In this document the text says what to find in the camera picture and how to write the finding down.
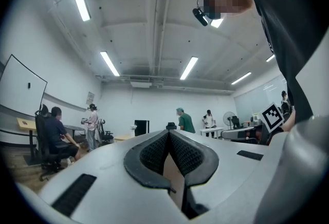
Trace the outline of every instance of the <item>wooden floor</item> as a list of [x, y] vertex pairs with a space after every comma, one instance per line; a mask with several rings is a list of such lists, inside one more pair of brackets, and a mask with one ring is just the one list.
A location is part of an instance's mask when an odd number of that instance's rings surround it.
[[[47, 180], [40, 181], [39, 176], [42, 173], [40, 165], [28, 166], [23, 158], [24, 155], [30, 154], [28, 147], [8, 147], [0, 146], [0, 152], [5, 160], [5, 163], [11, 173], [15, 182], [21, 183], [34, 192], [38, 193], [39, 190], [48, 182]], [[81, 146], [82, 156], [87, 155], [87, 146]], [[62, 160], [62, 167], [67, 167], [66, 159]]]

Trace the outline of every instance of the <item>black t-shirt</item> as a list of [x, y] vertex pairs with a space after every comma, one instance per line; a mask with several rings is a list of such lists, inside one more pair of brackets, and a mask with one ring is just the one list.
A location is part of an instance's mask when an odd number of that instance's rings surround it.
[[288, 97], [296, 109], [296, 123], [313, 115], [296, 80], [328, 28], [325, 0], [254, 0], [279, 69], [287, 80]]
[[61, 121], [55, 117], [50, 117], [45, 122], [46, 134], [48, 137], [49, 149], [56, 151], [57, 148], [66, 146], [66, 143], [62, 141], [60, 135], [65, 135], [66, 130]]

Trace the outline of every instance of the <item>gray pants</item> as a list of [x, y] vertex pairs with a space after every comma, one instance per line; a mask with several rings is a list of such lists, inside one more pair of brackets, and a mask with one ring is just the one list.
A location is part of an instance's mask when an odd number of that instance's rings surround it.
[[87, 141], [90, 150], [96, 149], [96, 139], [95, 139], [95, 130], [87, 130]]

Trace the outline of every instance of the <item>person in white shirt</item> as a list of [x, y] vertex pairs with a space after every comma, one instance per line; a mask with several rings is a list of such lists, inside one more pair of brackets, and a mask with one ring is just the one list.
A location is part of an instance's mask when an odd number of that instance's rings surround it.
[[[206, 128], [215, 128], [216, 120], [212, 116], [211, 111], [207, 110], [207, 114], [202, 117], [202, 121], [205, 124]], [[215, 132], [211, 132], [211, 137], [214, 138]]]
[[96, 128], [96, 123], [98, 121], [98, 116], [97, 116], [97, 107], [92, 103], [89, 106], [89, 109], [92, 111], [89, 120], [86, 122], [87, 124], [87, 141], [89, 145], [89, 150], [87, 152], [91, 152], [92, 150], [96, 149], [96, 139], [95, 139], [95, 128]]

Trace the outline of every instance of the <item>whiteboard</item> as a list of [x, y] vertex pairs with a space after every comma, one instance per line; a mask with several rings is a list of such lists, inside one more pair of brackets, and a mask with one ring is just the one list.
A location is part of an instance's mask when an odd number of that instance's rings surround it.
[[40, 108], [46, 85], [45, 80], [11, 55], [0, 79], [0, 105], [34, 116]]

